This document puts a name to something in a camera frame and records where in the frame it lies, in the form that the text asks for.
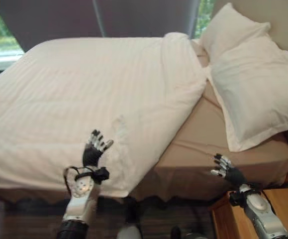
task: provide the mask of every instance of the mattress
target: mattress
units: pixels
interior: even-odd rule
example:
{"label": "mattress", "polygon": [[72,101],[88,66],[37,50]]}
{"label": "mattress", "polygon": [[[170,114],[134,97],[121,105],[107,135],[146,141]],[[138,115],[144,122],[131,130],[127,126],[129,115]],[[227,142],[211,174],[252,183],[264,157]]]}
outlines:
{"label": "mattress", "polygon": [[94,129],[102,196],[126,197],[200,99],[206,77],[189,37],[43,42],[0,74],[0,188],[65,190]]}
{"label": "mattress", "polygon": [[[197,41],[192,41],[192,45],[200,63],[206,66],[206,53]],[[216,153],[228,156],[250,182],[263,186],[281,184],[288,172],[288,144],[282,134],[243,152],[228,150],[223,113],[208,82],[201,99],[158,163],[130,195],[137,200],[158,196],[165,201],[173,196],[198,200],[216,198],[230,187],[223,179],[210,174]],[[21,188],[0,189],[0,196],[11,201],[39,197],[49,202],[68,197],[64,191]]]}

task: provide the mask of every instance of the bedside table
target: bedside table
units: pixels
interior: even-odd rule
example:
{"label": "bedside table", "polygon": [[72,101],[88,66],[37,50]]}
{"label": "bedside table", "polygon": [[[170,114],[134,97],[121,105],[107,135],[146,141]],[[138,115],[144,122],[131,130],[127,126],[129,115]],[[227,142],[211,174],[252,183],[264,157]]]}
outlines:
{"label": "bedside table", "polygon": [[[288,188],[264,190],[277,216],[288,231]],[[252,222],[239,206],[229,203],[229,193],[209,208],[217,239],[257,239]]]}

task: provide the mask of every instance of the bed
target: bed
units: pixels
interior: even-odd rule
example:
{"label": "bed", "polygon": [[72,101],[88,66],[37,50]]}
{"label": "bed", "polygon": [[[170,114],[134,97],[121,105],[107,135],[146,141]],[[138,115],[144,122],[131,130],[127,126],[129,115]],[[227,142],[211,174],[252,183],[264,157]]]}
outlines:
{"label": "bed", "polygon": [[[283,49],[288,50],[288,2],[284,8],[282,1],[236,0],[235,8],[252,20],[270,21],[274,26],[271,37]],[[273,2],[275,11],[267,11]],[[226,1],[218,0],[214,14]],[[207,53],[197,40],[191,45],[201,66],[208,64]],[[168,200],[173,196],[189,199],[211,200],[229,188],[229,185],[210,175],[214,167],[212,156],[217,152],[227,155],[240,167],[250,181],[280,185],[288,174],[288,143],[285,134],[279,133],[252,149],[232,153],[228,149],[225,122],[220,104],[209,82],[192,113],[180,127],[157,164],[145,175],[143,180],[130,193],[137,200],[149,196],[159,196]],[[30,187],[0,188],[0,196],[10,201],[23,197],[40,197],[49,202],[67,198],[64,187],[58,190]]]}

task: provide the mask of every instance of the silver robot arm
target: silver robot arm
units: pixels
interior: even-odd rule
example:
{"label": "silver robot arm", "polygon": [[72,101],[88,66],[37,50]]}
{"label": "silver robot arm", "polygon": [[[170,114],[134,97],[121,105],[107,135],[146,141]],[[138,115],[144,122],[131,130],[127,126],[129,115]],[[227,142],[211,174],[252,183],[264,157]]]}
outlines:
{"label": "silver robot arm", "polygon": [[221,154],[215,155],[214,162],[218,166],[211,170],[211,173],[224,178],[238,188],[237,192],[230,194],[230,203],[233,206],[244,208],[244,212],[253,223],[259,239],[288,239],[287,230],[273,213],[268,200],[261,197],[260,192],[248,184],[242,172]]}
{"label": "silver robot arm", "polygon": [[69,167],[64,171],[64,179],[71,200],[63,216],[57,239],[85,239],[92,219],[95,216],[100,185],[109,178],[105,167],[97,164],[102,154],[113,145],[106,143],[100,131],[90,135],[83,153],[83,167]]}

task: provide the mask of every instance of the pillowcase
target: pillowcase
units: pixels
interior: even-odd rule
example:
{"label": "pillowcase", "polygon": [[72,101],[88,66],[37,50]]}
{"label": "pillowcase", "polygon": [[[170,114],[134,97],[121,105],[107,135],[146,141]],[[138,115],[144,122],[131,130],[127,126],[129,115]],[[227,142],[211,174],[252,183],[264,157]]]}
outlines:
{"label": "pillowcase", "polygon": [[230,151],[288,130],[288,52],[268,36],[225,52],[211,66],[211,75]]}
{"label": "pillowcase", "polygon": [[229,2],[210,21],[200,37],[200,43],[207,51],[210,62],[240,43],[270,30],[269,22],[258,23],[238,13]]}

